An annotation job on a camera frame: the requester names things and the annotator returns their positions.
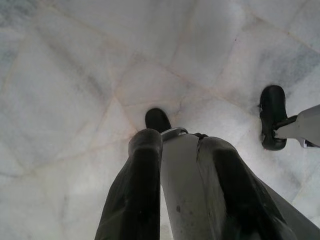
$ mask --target black rubber foot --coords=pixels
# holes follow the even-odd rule
[[[171,129],[171,124],[167,115],[159,108],[150,109],[146,113],[145,126],[147,129],[154,129],[159,133]]]
[[[286,146],[287,139],[274,138],[274,126],[287,119],[286,96],[282,87],[267,86],[260,98],[260,118],[262,122],[262,145],[267,150],[277,151]]]

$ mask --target marble floor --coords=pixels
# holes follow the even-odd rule
[[[151,107],[231,142],[320,227],[320,151],[264,150],[257,107],[269,84],[289,116],[320,103],[319,11],[319,0],[1,0],[1,238],[94,239]]]

